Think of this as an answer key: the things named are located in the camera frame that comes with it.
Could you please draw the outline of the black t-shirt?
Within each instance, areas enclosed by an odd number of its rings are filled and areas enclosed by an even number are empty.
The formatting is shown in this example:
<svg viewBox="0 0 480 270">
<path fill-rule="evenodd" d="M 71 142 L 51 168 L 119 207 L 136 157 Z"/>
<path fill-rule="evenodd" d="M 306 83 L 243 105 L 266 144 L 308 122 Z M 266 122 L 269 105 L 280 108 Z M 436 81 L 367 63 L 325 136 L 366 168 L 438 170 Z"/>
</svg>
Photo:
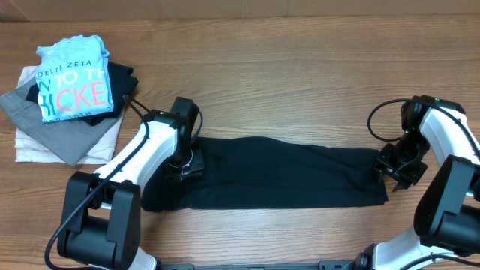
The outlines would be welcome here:
<svg viewBox="0 0 480 270">
<path fill-rule="evenodd" d="M 159 169 L 142 194 L 147 212 L 179 209 L 308 209 L 381 206 L 386 187 L 369 148 L 297 145 L 266 137 L 198 138 L 200 177 L 167 178 Z"/>
</svg>

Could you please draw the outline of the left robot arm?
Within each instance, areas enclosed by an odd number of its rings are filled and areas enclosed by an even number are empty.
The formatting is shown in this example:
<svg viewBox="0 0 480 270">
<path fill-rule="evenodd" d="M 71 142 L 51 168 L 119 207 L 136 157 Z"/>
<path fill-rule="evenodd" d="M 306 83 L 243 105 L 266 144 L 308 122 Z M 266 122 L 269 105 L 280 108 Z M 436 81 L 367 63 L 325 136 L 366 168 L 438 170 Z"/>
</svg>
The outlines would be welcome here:
<svg viewBox="0 0 480 270">
<path fill-rule="evenodd" d="M 115 158 L 68 180 L 61 224 L 44 254 L 51 269 L 53 247 L 81 269 L 161 268 L 140 246 L 141 195 L 152 179 L 180 184 L 203 174 L 202 152 L 192 148 L 203 115 L 191 99 L 177 97 L 170 111 L 140 118 L 137 135 Z"/>
</svg>

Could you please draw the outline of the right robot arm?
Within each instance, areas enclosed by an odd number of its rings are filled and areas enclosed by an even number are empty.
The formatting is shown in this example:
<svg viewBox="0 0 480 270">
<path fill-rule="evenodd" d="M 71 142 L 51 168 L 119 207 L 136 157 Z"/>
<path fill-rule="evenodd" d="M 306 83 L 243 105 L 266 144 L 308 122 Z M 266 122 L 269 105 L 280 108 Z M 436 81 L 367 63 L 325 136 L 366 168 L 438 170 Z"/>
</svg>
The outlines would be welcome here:
<svg viewBox="0 0 480 270">
<path fill-rule="evenodd" d="M 397 189 L 423 176 L 422 158 L 432 151 L 439 170 L 420 199 L 413 225 L 390 241 L 372 244 L 347 269 L 423 269 L 440 260 L 478 267 L 467 257 L 479 252 L 479 143 L 459 103 L 427 95 L 399 98 L 403 135 L 386 139 L 376 159 L 379 179 L 389 176 Z"/>
</svg>

